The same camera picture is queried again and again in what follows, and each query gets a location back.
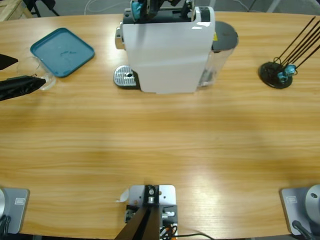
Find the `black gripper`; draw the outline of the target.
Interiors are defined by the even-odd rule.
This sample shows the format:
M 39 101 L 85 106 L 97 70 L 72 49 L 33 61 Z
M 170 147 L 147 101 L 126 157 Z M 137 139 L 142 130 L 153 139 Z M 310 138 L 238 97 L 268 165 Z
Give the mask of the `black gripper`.
M 176 7 L 181 0 L 141 0 L 142 4 L 140 9 L 140 21 L 148 22 L 154 18 L 161 6 L 164 3 L 169 3 L 171 6 Z M 131 0 L 130 3 L 135 3 L 137 0 Z

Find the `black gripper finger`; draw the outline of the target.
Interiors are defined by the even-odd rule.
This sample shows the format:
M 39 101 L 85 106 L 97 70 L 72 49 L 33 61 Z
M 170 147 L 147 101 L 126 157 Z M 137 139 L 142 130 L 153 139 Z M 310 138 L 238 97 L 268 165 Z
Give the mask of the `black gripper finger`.
M 5 101 L 31 94 L 45 83 L 46 80 L 43 78 L 27 75 L 7 78 L 0 82 L 0 100 Z
M 5 55 L 5 54 L 0 54 L 0 70 L 4 70 L 8 68 L 9 66 L 17 63 L 19 60 L 17 58 Z

